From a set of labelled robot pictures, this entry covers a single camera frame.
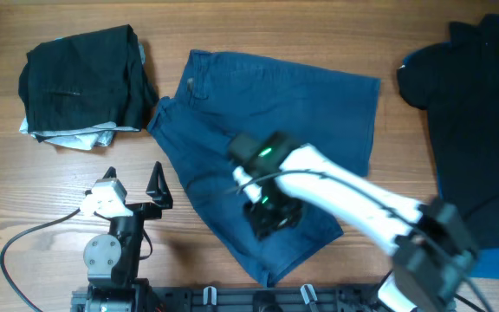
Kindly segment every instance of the garment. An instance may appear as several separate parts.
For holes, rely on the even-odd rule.
[[[157,101],[128,25],[45,42],[27,57],[18,90],[26,111],[21,132],[38,141],[106,146],[114,131],[139,131]]]
[[[400,93],[428,113],[440,194],[483,249],[499,249],[499,16],[450,23],[450,37],[405,60]]]
[[[236,260],[264,286],[342,234],[310,207],[295,228],[259,242],[243,217],[227,146],[238,133],[258,140],[276,131],[315,145],[335,163],[367,174],[379,79],[291,62],[192,51],[174,98],[164,97],[147,130],[163,148],[194,209]]]

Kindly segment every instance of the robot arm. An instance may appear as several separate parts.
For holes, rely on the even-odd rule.
[[[463,275],[476,263],[478,248],[457,210],[439,199],[424,205],[381,189],[283,133],[275,133],[264,144],[239,135],[230,144],[230,155],[241,164],[233,175],[239,185],[245,185],[243,190],[252,202],[245,213],[258,238],[297,226],[303,203],[331,213],[391,257],[393,273],[378,297],[395,311],[408,312],[416,306],[444,311]],[[416,231],[443,246],[458,265],[424,244]]]

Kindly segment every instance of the shirt sleeve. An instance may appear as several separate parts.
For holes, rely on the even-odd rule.
[[[399,93],[411,106],[427,109],[432,93],[438,87],[437,57],[448,43],[439,43],[421,49],[404,59],[398,69]]]

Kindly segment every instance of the wooden surface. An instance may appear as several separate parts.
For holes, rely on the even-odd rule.
[[[155,251],[139,275],[153,286],[256,284],[190,207],[171,163],[147,132],[119,134],[109,148],[89,153],[18,133],[24,111],[16,91],[26,52],[56,37],[130,23],[146,45],[146,71],[161,96],[173,95],[190,49],[242,51],[380,77],[369,179],[428,199],[437,190],[425,116],[399,97],[395,70],[413,50],[445,40],[450,20],[477,23],[485,13],[499,12],[496,1],[101,2],[0,6],[0,250],[19,231],[73,211],[109,166],[117,168],[129,202],[147,200],[146,183],[159,160],[175,207],[163,220],[146,223]],[[344,230],[281,285],[378,281],[389,268],[385,257],[351,227]],[[70,292],[87,285],[83,248],[106,231],[97,218],[74,217],[24,237],[8,253],[10,274],[43,310],[67,311]],[[499,281],[477,282],[499,311]],[[28,310],[1,270],[0,310]]]

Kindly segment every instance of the black t-shirt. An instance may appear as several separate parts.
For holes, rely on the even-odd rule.
[[[427,110],[441,196],[481,247],[499,247],[499,16],[450,23],[450,36],[405,60],[400,93]]]

